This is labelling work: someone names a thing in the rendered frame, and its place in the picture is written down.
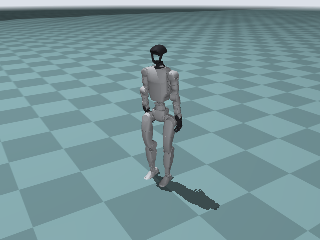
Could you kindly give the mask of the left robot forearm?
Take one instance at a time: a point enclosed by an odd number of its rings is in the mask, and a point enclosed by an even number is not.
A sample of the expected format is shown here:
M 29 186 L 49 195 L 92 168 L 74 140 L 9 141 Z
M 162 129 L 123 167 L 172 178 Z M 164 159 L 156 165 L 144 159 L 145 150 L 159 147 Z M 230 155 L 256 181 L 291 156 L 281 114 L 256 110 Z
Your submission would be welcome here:
M 182 113 L 181 113 L 181 99 L 179 94 L 176 95 L 176 101 L 173 101 L 173 109 L 174 109 L 174 117 L 178 116 L 179 119 L 182 117 Z

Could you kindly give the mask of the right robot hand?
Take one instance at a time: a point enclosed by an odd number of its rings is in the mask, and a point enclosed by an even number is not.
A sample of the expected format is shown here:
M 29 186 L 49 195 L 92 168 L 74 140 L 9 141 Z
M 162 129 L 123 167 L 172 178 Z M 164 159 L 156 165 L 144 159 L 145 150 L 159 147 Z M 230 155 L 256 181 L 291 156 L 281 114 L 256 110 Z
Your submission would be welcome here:
M 150 108 L 149 109 L 146 109 L 145 106 L 143 106 L 143 110 L 145 111 L 145 113 L 149 112 L 150 111 Z M 155 120 L 154 120 L 155 121 Z M 154 122 L 153 122 L 154 123 Z

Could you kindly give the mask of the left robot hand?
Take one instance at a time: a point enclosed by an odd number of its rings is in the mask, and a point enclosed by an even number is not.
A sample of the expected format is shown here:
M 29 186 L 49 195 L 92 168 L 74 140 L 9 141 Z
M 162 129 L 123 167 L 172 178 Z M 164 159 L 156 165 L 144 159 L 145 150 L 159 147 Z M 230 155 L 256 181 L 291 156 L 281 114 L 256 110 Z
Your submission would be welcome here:
M 181 128 L 183 127 L 183 122 L 182 122 L 182 117 L 179 119 L 179 117 L 178 117 L 177 115 L 175 116 L 175 119 L 176 119 L 176 121 L 177 121 L 177 124 L 176 124 L 177 126 L 176 126 L 174 132 L 177 133 L 177 132 L 179 132 L 179 131 L 181 130 Z

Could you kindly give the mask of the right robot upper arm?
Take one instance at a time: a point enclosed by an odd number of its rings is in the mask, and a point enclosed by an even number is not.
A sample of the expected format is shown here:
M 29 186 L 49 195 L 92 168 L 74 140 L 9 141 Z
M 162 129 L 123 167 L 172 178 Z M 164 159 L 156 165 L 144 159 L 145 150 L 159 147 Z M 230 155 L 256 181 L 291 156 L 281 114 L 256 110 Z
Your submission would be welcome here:
M 140 93 L 142 93 L 143 95 L 149 94 L 148 75 L 147 75 L 148 68 L 149 67 L 146 67 L 141 71 L 143 86 L 140 88 Z

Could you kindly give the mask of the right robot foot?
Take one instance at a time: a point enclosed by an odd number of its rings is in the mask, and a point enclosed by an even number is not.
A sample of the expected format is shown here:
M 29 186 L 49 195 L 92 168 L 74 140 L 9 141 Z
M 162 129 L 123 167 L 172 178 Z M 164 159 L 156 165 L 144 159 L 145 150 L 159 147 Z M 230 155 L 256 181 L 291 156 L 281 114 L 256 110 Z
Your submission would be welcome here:
M 148 174 L 144 177 L 144 179 L 145 180 L 150 180 L 158 173 L 159 173 L 159 169 L 157 167 L 155 167 L 155 171 L 154 172 L 152 172 L 152 170 L 149 171 Z

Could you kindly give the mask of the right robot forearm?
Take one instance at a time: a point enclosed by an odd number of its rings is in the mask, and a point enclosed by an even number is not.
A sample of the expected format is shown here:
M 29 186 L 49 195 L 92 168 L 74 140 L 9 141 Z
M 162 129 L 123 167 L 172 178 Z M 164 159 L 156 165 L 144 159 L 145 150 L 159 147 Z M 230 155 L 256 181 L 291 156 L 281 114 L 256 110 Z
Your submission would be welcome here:
M 144 95 L 141 93 L 141 97 L 142 97 L 142 107 L 146 107 L 146 110 L 150 108 L 149 106 L 149 94 Z

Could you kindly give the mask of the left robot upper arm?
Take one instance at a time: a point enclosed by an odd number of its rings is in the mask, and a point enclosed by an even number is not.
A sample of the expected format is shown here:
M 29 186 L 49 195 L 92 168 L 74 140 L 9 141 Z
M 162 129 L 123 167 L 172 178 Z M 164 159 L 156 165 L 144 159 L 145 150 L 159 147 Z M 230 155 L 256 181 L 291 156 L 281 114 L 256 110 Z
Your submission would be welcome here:
M 172 93 L 170 94 L 170 100 L 176 102 L 176 96 L 179 94 L 179 73 L 174 70 L 168 70 L 167 77 L 170 80 Z

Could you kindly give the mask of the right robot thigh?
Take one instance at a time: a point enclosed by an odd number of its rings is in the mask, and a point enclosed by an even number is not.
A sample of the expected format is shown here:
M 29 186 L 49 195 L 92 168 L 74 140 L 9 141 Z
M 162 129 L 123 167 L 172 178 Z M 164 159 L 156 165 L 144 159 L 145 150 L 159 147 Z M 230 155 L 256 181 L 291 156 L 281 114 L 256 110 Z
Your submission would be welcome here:
M 142 137 L 145 146 L 149 148 L 149 150 L 156 150 L 158 143 L 153 140 L 153 114 L 152 111 L 146 112 L 142 117 Z

